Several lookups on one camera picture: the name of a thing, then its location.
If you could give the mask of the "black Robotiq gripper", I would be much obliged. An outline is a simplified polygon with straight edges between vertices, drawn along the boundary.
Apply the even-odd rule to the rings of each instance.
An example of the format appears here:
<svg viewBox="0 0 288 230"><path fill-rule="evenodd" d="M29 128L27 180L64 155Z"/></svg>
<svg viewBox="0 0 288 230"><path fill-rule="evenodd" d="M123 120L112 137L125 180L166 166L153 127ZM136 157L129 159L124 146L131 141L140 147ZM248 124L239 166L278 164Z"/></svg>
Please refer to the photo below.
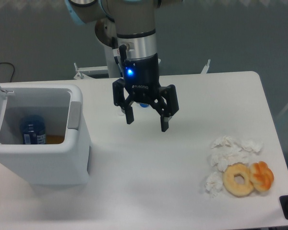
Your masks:
<svg viewBox="0 0 288 230"><path fill-rule="evenodd" d="M121 53L120 60L123 78L112 84L114 105L125 112L127 124L134 121L132 103L151 105L160 115L161 131L166 132L179 103L175 85L160 86L158 54L133 59Z"/></svg>

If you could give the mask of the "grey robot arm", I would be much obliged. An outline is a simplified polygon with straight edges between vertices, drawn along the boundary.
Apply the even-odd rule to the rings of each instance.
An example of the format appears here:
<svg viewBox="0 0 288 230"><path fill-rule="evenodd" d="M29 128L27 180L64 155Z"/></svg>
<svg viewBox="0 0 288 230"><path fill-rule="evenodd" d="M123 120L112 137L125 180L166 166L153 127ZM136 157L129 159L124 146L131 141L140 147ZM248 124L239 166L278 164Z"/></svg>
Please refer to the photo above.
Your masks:
<svg viewBox="0 0 288 230"><path fill-rule="evenodd" d="M95 29L99 40L112 48L114 63L121 77L113 82L114 105L134 121L133 103L148 104L160 115L161 130L179 110L174 85L159 83L155 9L173 4L172 0L67 0L74 21L80 24L107 22L108 28Z"/></svg>

